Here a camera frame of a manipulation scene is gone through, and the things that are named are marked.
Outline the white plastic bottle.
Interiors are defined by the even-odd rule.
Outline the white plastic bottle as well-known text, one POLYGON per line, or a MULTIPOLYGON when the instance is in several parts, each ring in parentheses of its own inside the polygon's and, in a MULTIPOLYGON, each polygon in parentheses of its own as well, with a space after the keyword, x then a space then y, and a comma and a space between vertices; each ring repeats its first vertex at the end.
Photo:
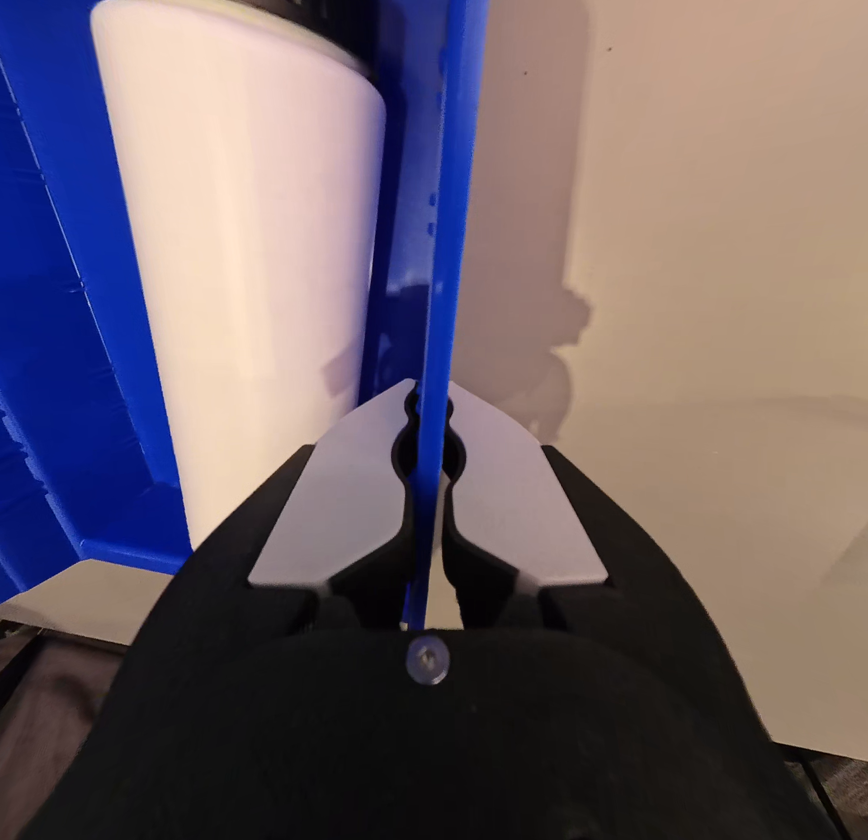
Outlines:
POLYGON ((385 103, 206 12, 101 0, 90 28, 197 549, 357 403, 385 103))

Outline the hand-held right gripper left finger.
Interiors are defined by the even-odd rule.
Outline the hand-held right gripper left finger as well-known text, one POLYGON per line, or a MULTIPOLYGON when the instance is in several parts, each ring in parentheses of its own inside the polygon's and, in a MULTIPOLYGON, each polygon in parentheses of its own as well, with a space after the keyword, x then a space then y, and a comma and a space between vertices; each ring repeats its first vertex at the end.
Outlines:
POLYGON ((411 504, 396 444, 416 388, 412 379, 394 384, 320 438, 248 576, 250 585, 321 592, 397 538, 411 504))

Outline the blue plastic bin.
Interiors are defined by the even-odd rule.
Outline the blue plastic bin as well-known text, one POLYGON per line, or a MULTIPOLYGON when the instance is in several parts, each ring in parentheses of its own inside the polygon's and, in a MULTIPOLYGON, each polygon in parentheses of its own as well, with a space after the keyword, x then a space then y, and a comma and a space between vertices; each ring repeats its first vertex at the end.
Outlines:
MULTIPOLYGON (((196 549, 90 28, 99 1, 2 0, 2 618, 125 644, 196 549)), ((489 1, 380 0, 384 155, 350 412, 418 383, 425 538, 489 1)))

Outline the black bottle lid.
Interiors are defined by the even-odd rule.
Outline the black bottle lid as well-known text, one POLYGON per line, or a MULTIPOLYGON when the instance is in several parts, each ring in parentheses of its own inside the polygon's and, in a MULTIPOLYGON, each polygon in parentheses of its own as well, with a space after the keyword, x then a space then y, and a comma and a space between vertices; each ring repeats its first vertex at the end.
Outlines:
POLYGON ((380 0, 147 0, 245 23, 374 75, 380 0))

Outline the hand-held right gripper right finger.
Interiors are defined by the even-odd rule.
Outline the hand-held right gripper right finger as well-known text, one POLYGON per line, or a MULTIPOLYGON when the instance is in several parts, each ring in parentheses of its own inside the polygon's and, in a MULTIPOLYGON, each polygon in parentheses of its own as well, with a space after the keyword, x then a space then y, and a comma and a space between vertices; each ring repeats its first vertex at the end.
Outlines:
POLYGON ((449 394, 464 454, 452 485, 458 538, 506 564, 520 593, 603 584, 609 574, 537 438, 454 382, 449 394))

